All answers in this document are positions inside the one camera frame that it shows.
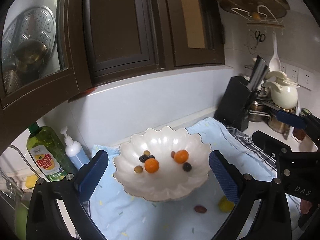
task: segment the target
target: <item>green-yellow fruit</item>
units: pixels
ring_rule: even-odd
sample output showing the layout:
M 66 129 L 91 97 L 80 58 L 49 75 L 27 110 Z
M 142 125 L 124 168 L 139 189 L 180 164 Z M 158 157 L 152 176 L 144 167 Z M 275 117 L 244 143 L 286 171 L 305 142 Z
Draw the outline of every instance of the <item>green-yellow fruit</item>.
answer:
M 226 196 L 223 196 L 219 201 L 219 209 L 221 212 L 231 212 L 235 204 L 227 199 Z

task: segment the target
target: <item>white scalloped bowl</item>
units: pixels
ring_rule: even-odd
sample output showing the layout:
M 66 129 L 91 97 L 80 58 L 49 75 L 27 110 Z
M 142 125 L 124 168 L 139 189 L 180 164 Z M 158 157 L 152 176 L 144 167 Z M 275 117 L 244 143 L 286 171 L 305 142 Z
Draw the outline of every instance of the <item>white scalloped bowl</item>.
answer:
M 190 172 L 185 172 L 182 164 L 171 158 L 172 151 L 187 150 Z M 139 157 L 149 150 L 159 162 L 159 170 L 148 173 L 135 173 L 137 165 L 144 167 Z M 185 128 L 177 131 L 169 126 L 160 131 L 148 129 L 143 135 L 134 134 L 131 141 L 120 145 L 120 155 L 113 158 L 116 166 L 114 178 L 124 186 L 124 190 L 133 196 L 148 201 L 175 200 L 190 194 L 208 179 L 209 154 L 211 146 L 204 144 L 199 134 L 190 135 Z

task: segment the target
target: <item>dish soap bottle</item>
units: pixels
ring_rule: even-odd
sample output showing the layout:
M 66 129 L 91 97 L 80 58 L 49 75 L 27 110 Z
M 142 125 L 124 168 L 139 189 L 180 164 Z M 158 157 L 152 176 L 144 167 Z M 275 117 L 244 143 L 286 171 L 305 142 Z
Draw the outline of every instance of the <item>dish soap bottle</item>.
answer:
M 29 131 L 28 152 L 50 181 L 62 180 L 68 173 L 76 173 L 62 142 L 51 127 L 39 127 L 35 122 L 29 127 Z
M 82 165 L 90 162 L 89 158 L 85 154 L 82 146 L 77 141 L 74 141 L 70 136 L 67 135 L 68 127 L 61 129 L 60 133 L 64 135 L 64 142 L 66 143 L 66 154 L 79 170 Z

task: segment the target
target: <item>green dish soap bottle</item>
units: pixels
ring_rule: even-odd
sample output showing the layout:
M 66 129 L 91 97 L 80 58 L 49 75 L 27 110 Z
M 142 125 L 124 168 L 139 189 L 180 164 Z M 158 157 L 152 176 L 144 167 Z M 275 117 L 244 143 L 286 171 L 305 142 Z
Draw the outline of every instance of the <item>green dish soap bottle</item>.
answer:
M 35 122 L 28 129 L 28 152 L 50 181 L 62 180 L 68 173 L 76 173 L 76 168 L 65 153 L 64 145 L 51 127 L 39 127 Z

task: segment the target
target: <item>dish soap label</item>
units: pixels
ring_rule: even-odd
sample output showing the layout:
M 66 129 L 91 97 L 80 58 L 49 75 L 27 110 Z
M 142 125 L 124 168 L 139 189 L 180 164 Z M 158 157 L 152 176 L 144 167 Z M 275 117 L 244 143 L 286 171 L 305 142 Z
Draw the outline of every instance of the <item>dish soap label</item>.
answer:
M 57 160 L 43 145 L 32 148 L 30 153 L 43 174 L 50 176 L 51 181 L 61 180 L 67 175 Z

